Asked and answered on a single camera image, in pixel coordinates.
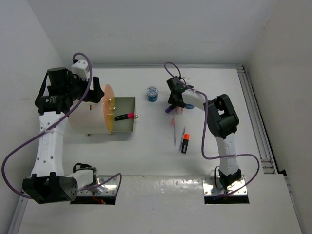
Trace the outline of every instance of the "orange transparent disc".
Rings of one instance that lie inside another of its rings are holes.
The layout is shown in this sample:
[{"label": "orange transparent disc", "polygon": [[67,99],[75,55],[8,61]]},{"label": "orange transparent disc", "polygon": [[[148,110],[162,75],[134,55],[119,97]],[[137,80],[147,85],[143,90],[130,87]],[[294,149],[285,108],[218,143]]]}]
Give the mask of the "orange transparent disc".
[{"label": "orange transparent disc", "polygon": [[103,109],[104,109],[105,123],[106,123],[108,131],[113,132],[113,125],[114,125],[113,107],[115,106],[115,95],[114,95],[112,87],[109,84],[105,86],[104,93],[105,95],[103,99]]}]

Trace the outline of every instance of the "cable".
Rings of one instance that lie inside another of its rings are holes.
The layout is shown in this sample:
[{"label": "cable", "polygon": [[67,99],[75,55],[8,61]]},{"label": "cable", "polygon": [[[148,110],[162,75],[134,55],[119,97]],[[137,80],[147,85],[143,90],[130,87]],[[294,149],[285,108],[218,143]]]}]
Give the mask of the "cable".
[{"label": "cable", "polygon": [[166,65],[167,65],[168,63],[169,63],[169,64],[172,64],[174,67],[176,67],[176,68],[178,69],[178,71],[180,71],[180,70],[179,70],[179,68],[178,68],[174,63],[172,63],[172,62],[165,62],[165,64],[164,64],[165,70],[166,70],[174,79],[176,79],[180,84],[184,85],[184,86],[187,87],[188,89],[191,89],[192,91],[194,91],[194,92],[196,92],[196,93],[198,93],[198,94],[201,94],[201,95],[203,95],[203,96],[205,97],[205,122],[204,122],[204,129],[203,129],[203,134],[202,134],[202,139],[201,139],[201,154],[202,154],[202,156],[204,157],[204,159],[213,160],[213,159],[227,158],[227,157],[233,157],[233,156],[238,156],[238,157],[240,157],[240,156],[251,156],[251,157],[253,157],[253,158],[257,161],[257,166],[258,166],[258,168],[257,168],[255,174],[253,175],[253,177],[252,177],[247,183],[245,183],[245,185],[243,185],[242,187],[240,187],[240,188],[238,188],[238,189],[236,189],[236,190],[234,190],[234,191],[229,192],[228,194],[220,195],[220,196],[217,196],[217,197],[218,197],[218,198],[220,198],[220,197],[226,197],[226,196],[229,196],[229,195],[231,195],[231,194],[233,194],[233,193],[236,193],[238,190],[240,190],[240,189],[242,189],[243,187],[245,187],[245,186],[247,186],[248,184],[250,184],[250,183],[254,180],[254,178],[257,176],[257,174],[258,174],[258,172],[259,172],[259,170],[260,170],[260,162],[259,162],[259,159],[258,159],[256,156],[252,155],[252,154],[223,155],[223,156],[216,156],[216,157],[207,157],[207,156],[205,155],[205,151],[204,151],[204,150],[205,150],[205,136],[206,136],[206,129],[207,129],[207,119],[208,119],[208,97],[207,97],[207,95],[206,95],[205,93],[203,93],[203,92],[201,92],[201,91],[198,91],[198,90],[194,89],[193,87],[191,87],[191,86],[189,86],[189,85],[183,84],[183,82],[181,82],[179,79],[177,79],[175,76],[173,76],[173,75],[168,71],[168,69],[167,69],[167,67],[166,67]]},{"label": "cable", "polygon": [[185,79],[181,76],[180,69],[173,62],[165,62],[164,67],[165,67],[166,71],[169,73],[169,75],[171,75],[172,77],[175,77],[175,76],[171,72],[169,72],[169,70],[167,68],[167,64],[171,64],[177,69],[177,71],[179,72],[179,79],[183,80],[184,84],[186,85]]},{"label": "cable", "polygon": [[[88,94],[88,91],[90,89],[90,86],[91,86],[91,82],[92,82],[92,63],[91,61],[89,60],[89,58],[84,54],[84,53],[81,53],[81,52],[77,52],[73,55],[73,60],[75,60],[75,57],[77,55],[81,55],[83,56],[88,64],[89,64],[89,69],[90,69],[90,77],[89,77],[89,81],[88,81],[88,85],[86,87],[86,90],[84,91],[83,95],[81,96],[81,98],[79,99],[79,101],[77,102],[77,104],[75,106],[73,106],[73,108],[71,108],[71,110],[65,114],[62,118],[60,118],[58,121],[56,121],[54,124],[52,124],[50,127],[48,127],[46,130],[51,130],[53,128],[55,128],[59,123],[61,123],[64,119],[66,119],[75,109],[77,109],[77,107],[83,102],[83,100],[85,99],[85,97],[87,96]],[[41,133],[39,133],[38,135],[34,136],[33,138],[29,139],[28,141],[26,141],[25,143],[23,143],[22,145],[20,145],[19,147],[17,147],[16,149],[14,149],[12,152],[10,152],[3,160],[2,162],[2,166],[1,166],[1,173],[2,173],[2,177],[3,177],[3,180],[4,182],[6,183],[6,185],[13,191],[15,192],[17,195],[20,195],[22,197],[25,197],[25,198],[28,198],[28,199],[31,199],[30,196],[27,196],[25,195],[24,193],[21,193],[19,192],[18,190],[16,190],[11,184],[10,182],[8,181],[7,177],[6,177],[6,174],[5,174],[5,164],[6,162],[8,161],[8,159],[14,154],[16,153],[18,150],[20,150],[21,148],[23,148],[24,146],[28,145],[29,143],[33,142],[34,140],[38,139],[39,137],[43,136],[44,134],[46,134],[45,131],[42,131]]]},{"label": "cable", "polygon": [[99,204],[104,204],[104,200],[102,199],[97,199],[96,196],[94,196],[94,193],[92,193],[92,199],[93,201],[97,201]]},{"label": "cable", "polygon": [[173,62],[165,62],[164,66],[165,66],[165,69],[166,71],[169,73],[169,75],[171,75],[172,77],[175,77],[171,72],[169,72],[168,68],[167,68],[167,64],[171,64],[173,65],[177,71],[179,72],[179,77],[181,78],[181,72],[180,72],[180,69],[173,63]]},{"label": "cable", "polygon": [[214,185],[215,185],[215,187],[217,188],[217,189],[219,189],[219,190],[222,190],[223,188],[218,188],[218,186],[217,186],[217,184],[216,184],[216,169],[218,168],[219,166],[216,166],[215,167],[215,169],[214,169]]}]

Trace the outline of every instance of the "metal mounting plate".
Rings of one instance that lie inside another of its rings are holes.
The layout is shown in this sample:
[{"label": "metal mounting plate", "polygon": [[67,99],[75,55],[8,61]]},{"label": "metal mounting plate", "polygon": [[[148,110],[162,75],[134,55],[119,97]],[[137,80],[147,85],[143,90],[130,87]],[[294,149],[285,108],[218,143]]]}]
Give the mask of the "metal mounting plate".
[{"label": "metal mounting plate", "polygon": [[[111,176],[99,176],[99,182],[102,183],[106,180],[108,180],[109,178],[111,178]],[[98,192],[96,193],[96,196],[115,196],[116,193],[116,189],[117,189],[117,179],[114,178],[111,181],[107,182],[106,184],[102,185],[102,192]],[[88,190],[83,190],[83,191],[79,191],[77,193],[77,197],[79,196],[92,196],[92,192],[88,191]]]},{"label": "metal mounting plate", "polygon": [[[204,189],[204,196],[218,196],[224,194],[224,189],[218,189],[222,188],[222,185],[219,182],[219,176],[216,177],[216,184],[218,188],[215,187],[215,177],[212,176],[203,176],[203,189]],[[242,176],[242,178],[239,181],[234,182],[228,187],[228,192],[234,191],[241,186],[245,185],[245,178]],[[244,186],[240,190],[238,190],[236,193],[232,194],[231,196],[247,196],[247,187]]]}]

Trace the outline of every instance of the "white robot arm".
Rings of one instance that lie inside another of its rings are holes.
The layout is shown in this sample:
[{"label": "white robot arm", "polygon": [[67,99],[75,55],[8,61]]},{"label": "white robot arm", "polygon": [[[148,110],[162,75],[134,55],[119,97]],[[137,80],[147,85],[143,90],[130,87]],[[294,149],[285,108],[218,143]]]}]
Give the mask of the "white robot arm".
[{"label": "white robot arm", "polygon": [[[206,101],[203,95],[196,93],[180,84],[176,78],[167,80],[171,90],[168,103],[173,106],[184,107],[191,104],[205,110]],[[235,132],[239,124],[238,116],[226,94],[208,101],[208,128],[215,136],[220,156],[231,156],[220,159],[220,183],[227,189],[233,182],[241,179],[241,170],[237,163],[235,150]]]},{"label": "white robot arm", "polygon": [[[96,169],[91,166],[80,167],[65,176],[62,163],[63,135],[68,119],[55,128],[46,129],[69,112],[73,101],[80,99],[86,90],[89,77],[86,61],[77,61],[72,72],[66,68],[53,68],[47,71],[42,87],[35,101],[38,107],[40,131],[46,131],[39,138],[38,152],[31,176],[23,180],[23,189],[39,204],[73,201],[79,189],[96,184]],[[49,95],[44,96],[46,79],[49,77]],[[83,101],[100,102],[104,92],[99,78],[93,77],[93,90],[89,90]]]}]

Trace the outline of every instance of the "orange highlighter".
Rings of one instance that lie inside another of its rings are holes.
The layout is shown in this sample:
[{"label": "orange highlighter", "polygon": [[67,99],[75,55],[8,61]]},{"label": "orange highlighter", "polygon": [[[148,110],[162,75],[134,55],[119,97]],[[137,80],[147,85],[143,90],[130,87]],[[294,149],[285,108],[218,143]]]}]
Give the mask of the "orange highlighter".
[{"label": "orange highlighter", "polygon": [[181,150],[181,153],[183,153],[183,154],[186,154],[189,139],[190,139],[190,134],[188,134],[188,133],[184,134],[183,143],[182,143],[182,150]]}]

